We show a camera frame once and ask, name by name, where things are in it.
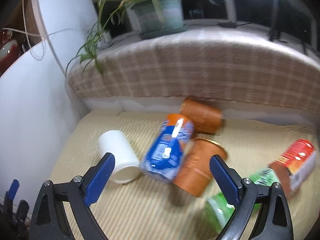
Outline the orange paper cup rear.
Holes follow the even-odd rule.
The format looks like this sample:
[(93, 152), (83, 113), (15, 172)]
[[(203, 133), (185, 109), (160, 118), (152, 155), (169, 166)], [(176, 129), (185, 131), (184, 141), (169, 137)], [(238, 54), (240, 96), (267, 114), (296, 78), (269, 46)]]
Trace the orange paper cup rear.
[(180, 107), (180, 114), (188, 117), (195, 131), (214, 134), (222, 124), (222, 111), (212, 106), (186, 98)]

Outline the orange paper cup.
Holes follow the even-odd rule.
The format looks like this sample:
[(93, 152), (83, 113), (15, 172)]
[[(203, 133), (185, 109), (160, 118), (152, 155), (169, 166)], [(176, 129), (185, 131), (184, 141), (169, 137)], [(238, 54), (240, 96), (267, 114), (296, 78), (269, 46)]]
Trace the orange paper cup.
[(222, 124), (222, 111), (212, 106), (186, 98), (180, 107), (180, 114), (188, 117), (195, 131), (214, 134)]
[(205, 138), (192, 139), (173, 184), (195, 197), (200, 197), (213, 179), (209, 162), (214, 155), (219, 155), (223, 160), (227, 159), (227, 152), (218, 142)]

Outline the white plastic cup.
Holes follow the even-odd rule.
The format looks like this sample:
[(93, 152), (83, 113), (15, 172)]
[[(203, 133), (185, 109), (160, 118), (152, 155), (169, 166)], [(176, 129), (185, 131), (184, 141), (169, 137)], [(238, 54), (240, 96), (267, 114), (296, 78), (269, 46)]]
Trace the white plastic cup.
[(140, 175), (139, 159), (133, 151), (123, 132), (111, 130), (103, 133), (98, 139), (100, 155), (112, 153), (115, 167), (111, 181), (116, 184), (127, 184)]

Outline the red white vase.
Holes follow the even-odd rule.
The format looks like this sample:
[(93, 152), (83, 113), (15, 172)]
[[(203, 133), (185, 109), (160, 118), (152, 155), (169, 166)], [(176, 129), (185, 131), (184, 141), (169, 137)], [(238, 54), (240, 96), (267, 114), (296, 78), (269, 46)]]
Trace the red white vase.
[(18, 42), (12, 38), (11, 30), (1, 30), (0, 73), (6, 70), (20, 57)]

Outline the black tripod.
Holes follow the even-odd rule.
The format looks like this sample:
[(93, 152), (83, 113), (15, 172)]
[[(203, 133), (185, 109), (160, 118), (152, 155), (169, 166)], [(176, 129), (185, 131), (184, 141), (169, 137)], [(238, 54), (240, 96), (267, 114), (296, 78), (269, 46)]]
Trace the black tripod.
[(280, 40), (281, 29), (282, 29), (282, 19), (281, 19), (281, 4), (283, 0), (273, 0), (272, 12), (271, 12), (271, 25), (269, 29), (269, 41), (273, 42), (275, 40)]

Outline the blue orange plastic bottle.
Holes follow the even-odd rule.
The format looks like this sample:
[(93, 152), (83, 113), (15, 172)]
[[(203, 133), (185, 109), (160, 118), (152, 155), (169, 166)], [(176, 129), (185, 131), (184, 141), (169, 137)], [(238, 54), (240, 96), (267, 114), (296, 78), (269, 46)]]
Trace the blue orange plastic bottle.
[(158, 137), (140, 162), (140, 170), (154, 180), (171, 183), (177, 176), (184, 149), (194, 132), (193, 122), (181, 114), (168, 114)]

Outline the potted spider plant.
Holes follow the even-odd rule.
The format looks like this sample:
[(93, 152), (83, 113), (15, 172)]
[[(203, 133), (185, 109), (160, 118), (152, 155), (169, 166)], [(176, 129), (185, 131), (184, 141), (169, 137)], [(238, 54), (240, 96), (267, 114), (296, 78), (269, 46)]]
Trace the potted spider plant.
[(150, 39), (182, 33), (187, 30), (184, 24), (182, 0), (98, 0), (98, 19), (87, 32), (84, 44), (76, 55), (67, 63), (65, 72), (72, 61), (85, 62), (83, 70), (93, 63), (100, 75), (104, 74), (98, 60), (98, 51), (103, 45), (109, 23), (118, 24), (125, 21), (125, 14), (132, 10), (140, 26), (140, 38)]

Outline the brown plaid blanket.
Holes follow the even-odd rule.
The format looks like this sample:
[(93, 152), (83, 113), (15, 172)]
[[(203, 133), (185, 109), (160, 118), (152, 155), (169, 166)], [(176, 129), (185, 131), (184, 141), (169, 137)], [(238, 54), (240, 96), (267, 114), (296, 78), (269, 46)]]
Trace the brown plaid blanket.
[(237, 29), (125, 40), (73, 64), (67, 82), (82, 99), (192, 97), (319, 113), (319, 60)]

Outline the green tea bottle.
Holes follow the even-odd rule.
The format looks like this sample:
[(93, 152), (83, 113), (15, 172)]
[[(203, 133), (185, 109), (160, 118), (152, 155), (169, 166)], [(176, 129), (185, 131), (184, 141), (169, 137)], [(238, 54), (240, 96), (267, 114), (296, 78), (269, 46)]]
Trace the green tea bottle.
[[(271, 186), (274, 182), (279, 183), (276, 173), (269, 167), (258, 170), (250, 175), (249, 179), (256, 185), (263, 186)], [(223, 193), (219, 192), (206, 200), (204, 209), (207, 214), (208, 223), (219, 234), (233, 214), (235, 207), (228, 204)]]

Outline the orange paper cup front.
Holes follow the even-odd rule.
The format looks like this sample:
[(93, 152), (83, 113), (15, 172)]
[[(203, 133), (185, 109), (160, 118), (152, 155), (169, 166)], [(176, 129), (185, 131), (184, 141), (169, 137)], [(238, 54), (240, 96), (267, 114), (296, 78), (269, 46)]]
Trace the orange paper cup front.
[(200, 197), (213, 179), (209, 162), (214, 155), (219, 155), (223, 160), (227, 159), (227, 152), (218, 142), (205, 138), (192, 139), (173, 184), (195, 197)]

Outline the red orange labelled bottle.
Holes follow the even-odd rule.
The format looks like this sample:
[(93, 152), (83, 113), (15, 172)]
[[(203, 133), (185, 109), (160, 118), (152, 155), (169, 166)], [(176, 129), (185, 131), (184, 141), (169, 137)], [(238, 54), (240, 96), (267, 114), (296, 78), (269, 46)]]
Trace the red orange labelled bottle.
[(283, 188), (286, 198), (299, 190), (316, 166), (317, 151), (305, 139), (295, 141), (278, 159), (270, 163)]

